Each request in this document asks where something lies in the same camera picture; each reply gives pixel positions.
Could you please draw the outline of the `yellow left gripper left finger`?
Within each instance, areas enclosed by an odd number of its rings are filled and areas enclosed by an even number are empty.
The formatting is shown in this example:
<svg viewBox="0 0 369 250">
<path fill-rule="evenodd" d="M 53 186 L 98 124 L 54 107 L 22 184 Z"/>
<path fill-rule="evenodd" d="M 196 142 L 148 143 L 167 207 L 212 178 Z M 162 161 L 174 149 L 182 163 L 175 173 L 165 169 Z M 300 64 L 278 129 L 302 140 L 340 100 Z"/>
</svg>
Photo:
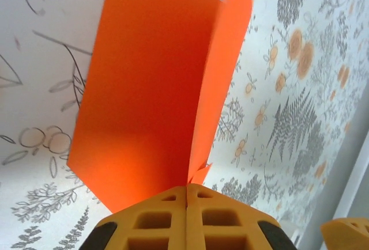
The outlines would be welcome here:
<svg viewBox="0 0 369 250">
<path fill-rule="evenodd" d="M 186 187 L 174 187 L 103 218 L 83 250 L 186 250 Z"/>
</svg>

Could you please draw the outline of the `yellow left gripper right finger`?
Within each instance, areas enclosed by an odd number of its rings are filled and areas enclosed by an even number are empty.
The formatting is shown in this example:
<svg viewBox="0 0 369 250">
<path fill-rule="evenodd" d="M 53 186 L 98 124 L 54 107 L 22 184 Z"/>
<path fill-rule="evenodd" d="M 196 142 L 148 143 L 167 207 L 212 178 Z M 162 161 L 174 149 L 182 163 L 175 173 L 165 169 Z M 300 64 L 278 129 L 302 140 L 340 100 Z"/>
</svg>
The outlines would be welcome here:
<svg viewBox="0 0 369 250">
<path fill-rule="evenodd" d="M 187 186 L 187 250 L 297 250 L 280 224 L 247 204 Z"/>
</svg>

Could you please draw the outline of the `orange square paper sheet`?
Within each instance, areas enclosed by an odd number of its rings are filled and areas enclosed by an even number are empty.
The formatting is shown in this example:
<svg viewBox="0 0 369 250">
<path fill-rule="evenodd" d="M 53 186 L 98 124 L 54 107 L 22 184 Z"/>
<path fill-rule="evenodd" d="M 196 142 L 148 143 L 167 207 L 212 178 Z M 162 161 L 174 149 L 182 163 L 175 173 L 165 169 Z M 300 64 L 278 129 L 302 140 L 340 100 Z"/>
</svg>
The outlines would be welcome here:
<svg viewBox="0 0 369 250">
<path fill-rule="evenodd" d="M 201 184 L 253 0 L 105 0 L 68 166 L 115 213 Z"/>
</svg>

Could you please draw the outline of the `floral patterned tablecloth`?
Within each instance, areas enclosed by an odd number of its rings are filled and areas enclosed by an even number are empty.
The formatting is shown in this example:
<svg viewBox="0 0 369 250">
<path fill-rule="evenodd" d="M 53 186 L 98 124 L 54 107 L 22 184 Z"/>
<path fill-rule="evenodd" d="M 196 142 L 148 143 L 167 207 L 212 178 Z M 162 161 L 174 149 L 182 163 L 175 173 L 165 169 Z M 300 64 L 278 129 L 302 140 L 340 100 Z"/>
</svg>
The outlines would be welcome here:
<svg viewBox="0 0 369 250">
<path fill-rule="evenodd" d="M 112 212 L 67 162 L 105 0 L 0 0 L 0 250 Z M 369 83 L 369 0 L 253 0 L 202 185 L 304 232 Z"/>
</svg>

